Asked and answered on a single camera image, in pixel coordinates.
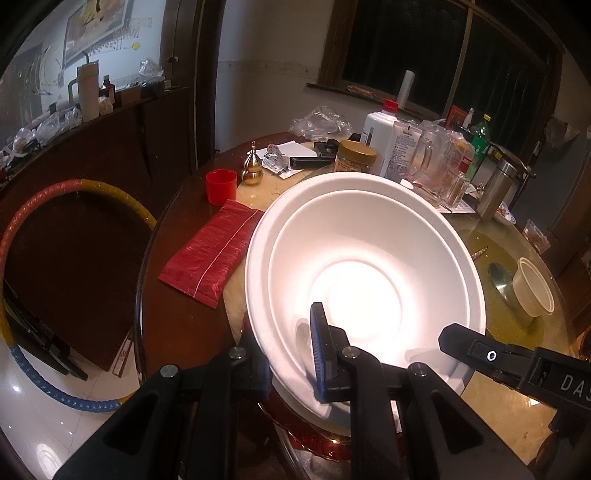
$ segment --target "small white cup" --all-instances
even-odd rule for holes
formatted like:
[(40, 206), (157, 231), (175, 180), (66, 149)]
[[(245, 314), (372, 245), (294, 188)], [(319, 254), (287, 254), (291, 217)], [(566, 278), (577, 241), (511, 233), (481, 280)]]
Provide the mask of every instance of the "small white cup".
[(531, 317), (554, 311), (554, 297), (540, 271), (524, 257), (517, 261), (513, 277), (515, 296), (525, 312)]

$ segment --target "green plastic bottle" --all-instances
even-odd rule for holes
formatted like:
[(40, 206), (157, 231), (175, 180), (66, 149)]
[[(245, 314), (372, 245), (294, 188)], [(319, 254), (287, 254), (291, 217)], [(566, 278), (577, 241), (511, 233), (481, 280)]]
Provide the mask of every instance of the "green plastic bottle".
[(466, 172), (466, 178), (468, 180), (472, 180), (482, 164), (482, 160), (484, 159), (484, 155), (486, 153), (486, 149), (488, 145), (491, 143), (491, 126), (489, 122), (491, 121), (491, 117), (487, 114), (484, 114), (482, 120), (478, 122), (476, 125), (473, 125), (470, 129), (470, 133), (474, 134), (474, 139), (472, 140), (472, 145), (474, 146), (474, 159), (470, 164), (470, 168)]

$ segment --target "small brown bottle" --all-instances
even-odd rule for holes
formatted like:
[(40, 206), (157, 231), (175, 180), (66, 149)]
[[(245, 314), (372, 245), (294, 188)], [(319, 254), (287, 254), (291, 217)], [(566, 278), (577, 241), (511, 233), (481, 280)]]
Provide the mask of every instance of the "small brown bottle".
[(115, 105), (115, 85), (111, 83), (109, 80), (109, 76), (105, 75), (103, 77), (103, 88), (106, 90), (109, 100), (111, 101), (112, 105)]

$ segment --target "white bowl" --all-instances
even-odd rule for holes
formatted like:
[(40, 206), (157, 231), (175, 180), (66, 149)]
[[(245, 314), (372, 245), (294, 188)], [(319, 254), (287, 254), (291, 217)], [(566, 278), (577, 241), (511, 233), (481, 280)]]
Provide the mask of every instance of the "white bowl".
[(554, 297), (546, 280), (535, 265), (524, 257), (517, 261), (513, 276), (515, 296), (530, 317), (554, 311)]
[(472, 371), (437, 338), (451, 323), (484, 333), (482, 286), (457, 233), (416, 194), (363, 173), (318, 176), (271, 205), (248, 249), (246, 305), (279, 394), (306, 420), (346, 434), (349, 406), (314, 396), (314, 301), (352, 345), (392, 365), (423, 361), (463, 391)]

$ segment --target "white wall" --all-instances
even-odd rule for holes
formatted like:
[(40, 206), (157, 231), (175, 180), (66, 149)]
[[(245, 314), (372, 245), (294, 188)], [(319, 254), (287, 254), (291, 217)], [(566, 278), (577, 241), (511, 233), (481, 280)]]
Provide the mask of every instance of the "white wall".
[(361, 132), (379, 105), (306, 87), (315, 82), (333, 0), (227, 0), (216, 92), (216, 148), (289, 129), (329, 105)]
[(554, 116), (582, 133), (591, 122), (591, 86), (566, 49), (562, 57), (562, 75)]
[[(137, 38), (125, 38), (121, 40), (120, 50), (105, 51), (103, 53), (91, 54), (90, 61), (99, 61), (99, 80), (102, 84), (104, 75), (110, 75), (111, 80), (127, 77), (137, 73), (139, 62), (143, 57), (150, 57), (156, 62), (160, 61), (160, 37), (162, 31), (162, 21), (164, 18), (165, 0), (129, 0), (132, 1), (131, 18), (132, 19), (151, 19), (151, 26), (144, 26), (139, 29)], [(74, 13), (83, 4), (83, 0), (64, 0), (58, 7), (45, 18), (27, 37), (25, 43), (19, 49), (19, 53), (29, 48), (43, 44), (43, 49), (49, 48), (49, 55), (44, 59), (49, 69), (50, 77), (57, 78), (60, 71), (59, 64), (62, 63), (64, 38), (66, 35), (66, 25), (71, 14)], [(139, 48), (133, 50), (133, 43), (139, 43)], [(76, 67), (85, 63), (84, 58), (70, 65), (64, 71), (64, 86), (44, 85), (44, 88), (52, 95), (42, 95), (41, 103), (46, 110), (49, 104), (67, 99), (68, 82), (76, 77)]]

